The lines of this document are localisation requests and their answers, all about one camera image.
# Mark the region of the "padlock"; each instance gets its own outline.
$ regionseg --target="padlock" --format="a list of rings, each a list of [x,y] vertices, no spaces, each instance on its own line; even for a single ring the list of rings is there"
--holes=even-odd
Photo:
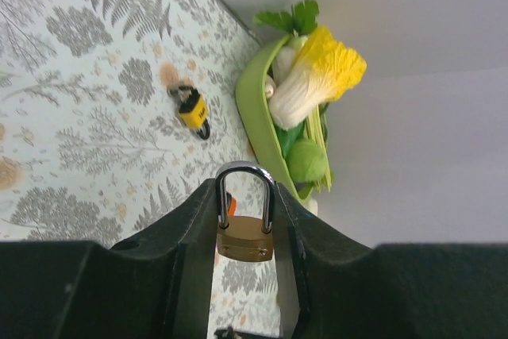
[[[228,216],[228,196],[225,177],[232,172],[249,172],[264,182],[264,207],[262,218]],[[257,164],[236,161],[225,164],[217,171],[216,195],[219,222],[217,227],[217,251],[232,260],[244,262],[269,261],[273,257],[271,221],[275,210],[275,181]]]

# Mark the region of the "toy vegetable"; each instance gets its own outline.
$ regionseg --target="toy vegetable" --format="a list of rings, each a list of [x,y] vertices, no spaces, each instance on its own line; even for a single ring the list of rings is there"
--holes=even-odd
[[[328,171],[326,150],[310,139],[296,141],[286,162],[295,183],[316,182]]]
[[[273,80],[277,85],[286,79],[287,75],[291,71],[291,67],[293,66],[293,61],[297,53],[298,51],[291,47],[282,47],[279,53],[277,53],[275,60],[271,63]]]
[[[326,27],[318,26],[270,98],[273,122],[285,130],[295,127],[319,104],[336,101],[353,88],[366,69],[367,63],[354,49],[335,41]]]
[[[323,120],[321,120],[321,115],[319,114],[319,107],[315,107],[311,112],[309,117],[306,119],[305,126],[305,135],[314,142],[319,148],[321,148],[324,152],[326,152],[326,138],[325,133],[328,134],[328,131],[324,130],[323,123],[326,125],[325,115],[323,115]],[[330,170],[328,156],[323,158],[325,170],[323,171],[322,177],[320,179],[314,180],[314,186],[317,191],[321,190],[321,185],[324,185],[328,191],[332,188],[332,171]]]
[[[275,89],[277,85],[275,84],[275,81],[272,77],[269,75],[266,75],[264,77],[264,95],[267,99],[271,98],[271,96],[274,94]]]

